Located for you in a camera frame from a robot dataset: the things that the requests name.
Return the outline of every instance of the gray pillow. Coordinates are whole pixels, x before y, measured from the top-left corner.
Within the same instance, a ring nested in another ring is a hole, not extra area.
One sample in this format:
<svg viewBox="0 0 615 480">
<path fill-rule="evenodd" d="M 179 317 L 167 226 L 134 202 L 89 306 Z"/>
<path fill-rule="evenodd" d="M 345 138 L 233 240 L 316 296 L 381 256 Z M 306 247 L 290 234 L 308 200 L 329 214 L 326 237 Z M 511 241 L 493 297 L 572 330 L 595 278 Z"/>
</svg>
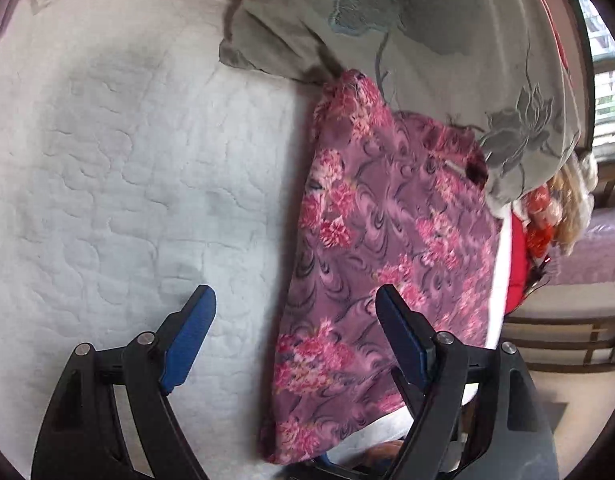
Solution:
<svg viewBox="0 0 615 480">
<path fill-rule="evenodd" d="M 220 60 L 316 83 L 356 68 L 393 110 L 472 126 L 496 205 L 553 176 L 579 136 L 541 0 L 243 0 Z"/>
</svg>

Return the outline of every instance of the bed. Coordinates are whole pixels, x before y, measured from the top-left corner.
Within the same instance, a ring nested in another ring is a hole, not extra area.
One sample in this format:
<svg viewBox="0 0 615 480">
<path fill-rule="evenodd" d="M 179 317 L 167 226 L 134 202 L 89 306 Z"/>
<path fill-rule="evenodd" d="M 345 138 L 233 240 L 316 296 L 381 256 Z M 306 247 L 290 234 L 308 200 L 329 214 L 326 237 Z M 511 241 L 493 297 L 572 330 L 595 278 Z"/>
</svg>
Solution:
<svg viewBox="0 0 615 480">
<path fill-rule="evenodd" d="M 219 63 L 238 1 L 60 0 L 34 15 L 22 0 L 0 42 L 0 450 L 26 478 L 72 349 L 124 346 L 199 283 L 215 289 L 217 319 L 174 412 L 210 478 L 278 470 L 256 434 L 318 89 Z M 510 268 L 501 215 L 492 348 Z M 332 457 L 411 422 L 392 413 Z"/>
</svg>

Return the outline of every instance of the metal screw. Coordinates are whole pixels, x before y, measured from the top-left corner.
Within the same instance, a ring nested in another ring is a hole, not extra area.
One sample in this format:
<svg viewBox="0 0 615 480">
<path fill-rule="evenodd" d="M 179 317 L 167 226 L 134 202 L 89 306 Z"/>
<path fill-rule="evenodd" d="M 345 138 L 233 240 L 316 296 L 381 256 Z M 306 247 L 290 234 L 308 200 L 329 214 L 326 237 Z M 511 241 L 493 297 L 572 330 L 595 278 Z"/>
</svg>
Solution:
<svg viewBox="0 0 615 480">
<path fill-rule="evenodd" d="M 516 354 L 517 348 L 516 345 L 514 343 L 510 343 L 509 341 L 504 341 L 503 343 L 501 343 L 501 349 L 506 353 L 506 354 Z"/>
<path fill-rule="evenodd" d="M 454 336 L 449 332 L 437 332 L 436 341 L 444 345 L 451 345 L 454 343 Z"/>
<path fill-rule="evenodd" d="M 81 343 L 74 349 L 74 353 L 76 355 L 87 355 L 90 351 L 90 346 L 88 343 Z"/>
<path fill-rule="evenodd" d="M 152 332 L 143 332 L 137 337 L 137 343 L 140 345 L 151 345 L 154 342 L 154 334 Z"/>
</svg>

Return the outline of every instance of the floral garment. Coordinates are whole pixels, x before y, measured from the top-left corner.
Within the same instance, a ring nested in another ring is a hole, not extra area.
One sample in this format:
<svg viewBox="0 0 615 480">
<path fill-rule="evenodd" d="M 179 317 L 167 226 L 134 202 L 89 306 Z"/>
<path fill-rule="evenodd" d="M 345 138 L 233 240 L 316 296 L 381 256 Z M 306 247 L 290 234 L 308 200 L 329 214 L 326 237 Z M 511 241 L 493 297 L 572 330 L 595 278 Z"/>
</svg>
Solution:
<svg viewBox="0 0 615 480">
<path fill-rule="evenodd" d="M 318 456 L 403 406 L 374 297 L 393 283 L 436 330 L 482 346 L 499 223 L 470 130 L 385 106 L 348 71 L 315 109 L 315 157 L 276 347 L 265 456 Z"/>
</svg>

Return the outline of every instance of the window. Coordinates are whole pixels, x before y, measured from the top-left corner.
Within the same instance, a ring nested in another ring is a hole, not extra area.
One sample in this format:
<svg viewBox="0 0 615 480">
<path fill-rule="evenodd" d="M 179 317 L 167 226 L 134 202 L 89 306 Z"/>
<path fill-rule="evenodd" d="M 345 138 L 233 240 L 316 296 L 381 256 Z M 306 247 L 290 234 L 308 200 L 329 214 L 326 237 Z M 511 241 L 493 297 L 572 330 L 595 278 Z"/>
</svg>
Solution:
<svg viewBox="0 0 615 480">
<path fill-rule="evenodd" d="M 615 41 L 590 0 L 579 0 L 594 63 L 596 92 L 593 149 L 599 159 L 615 157 Z"/>
</svg>

